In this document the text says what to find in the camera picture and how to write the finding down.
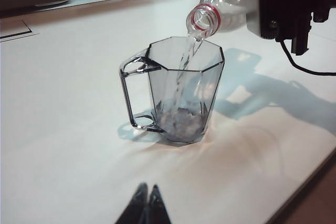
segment cup handle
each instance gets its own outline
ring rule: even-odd
[[[157,64],[155,61],[149,59],[147,57],[149,50],[145,49],[141,52],[139,52],[138,54],[136,54],[135,56],[131,57],[130,59],[124,61],[121,66],[120,66],[120,71],[119,71],[119,76],[121,79],[121,84],[122,84],[122,89],[124,92],[124,96],[125,96],[125,101],[126,101],[126,105],[127,105],[127,111],[128,111],[128,116],[130,119],[130,123],[132,124],[133,127],[135,127],[138,130],[145,130],[145,131],[153,131],[153,132],[163,132],[163,130],[158,127],[156,125],[156,123],[154,122],[154,118],[153,115],[151,113],[151,111],[144,111],[142,113],[138,113],[138,114],[134,114],[132,112],[132,106],[131,106],[131,102],[130,102],[130,97],[128,95],[128,90],[127,90],[127,85],[126,85],[126,77],[128,76],[132,76],[135,74],[140,74],[140,73],[148,73],[151,71],[156,71],[156,70],[160,70],[161,66],[159,64]],[[138,67],[135,70],[132,71],[125,71],[126,66],[135,63],[135,62],[142,62],[143,65]],[[138,125],[135,121],[136,118],[148,118],[151,119],[153,121],[153,123],[149,124],[149,125]]]

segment water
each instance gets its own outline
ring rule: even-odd
[[[158,118],[167,139],[189,143],[203,132],[207,113],[199,114],[184,108],[171,108],[164,113],[159,111]]]
[[[193,56],[196,54],[197,50],[201,46],[203,39],[196,39],[191,34],[188,34],[186,38],[185,50],[181,56],[180,65],[178,67],[179,70],[187,70],[189,68],[190,61]],[[186,85],[186,79],[183,71],[178,72],[176,78],[176,91],[174,97],[174,107],[178,109],[178,105],[181,102],[181,98],[183,95],[183,88]]]
[[[187,70],[194,55],[201,46],[203,40],[197,40],[194,36],[188,35],[179,70]],[[192,142],[201,134],[207,119],[207,112],[202,111],[202,105],[197,112],[181,108],[183,91],[187,85],[186,72],[179,71],[176,78],[176,91],[173,97],[173,106],[164,114],[159,114],[159,125],[164,125],[167,138],[177,142]]]

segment black cable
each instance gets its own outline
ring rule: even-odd
[[[299,65],[297,65],[295,63],[295,61],[293,60],[290,52],[288,51],[286,45],[285,45],[285,42],[282,40],[280,41],[280,44],[281,44],[281,47],[282,49],[284,50],[289,62],[293,65],[293,67],[303,71],[303,72],[306,72],[306,73],[309,73],[309,74],[314,74],[316,76],[336,76],[336,72],[315,72],[315,71],[312,71],[312,70],[309,70],[307,68],[304,68],[304,67],[301,67]]]

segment clear measuring cup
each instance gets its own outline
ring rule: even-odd
[[[120,79],[130,123],[138,130],[159,132],[173,142],[191,143],[205,133],[214,106],[216,91],[224,67],[222,48],[203,41],[187,70],[179,70],[186,47],[185,37],[170,37],[154,43],[120,66]],[[142,62],[132,71],[127,65]],[[125,79],[147,73],[153,109],[133,114]],[[178,85],[177,78],[182,79]],[[176,90],[181,91],[176,99]],[[137,119],[148,118],[152,123],[138,125]]]

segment black device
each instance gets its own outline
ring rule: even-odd
[[[336,0],[248,0],[247,28],[265,39],[292,40],[291,52],[307,50],[310,22],[324,22]]]

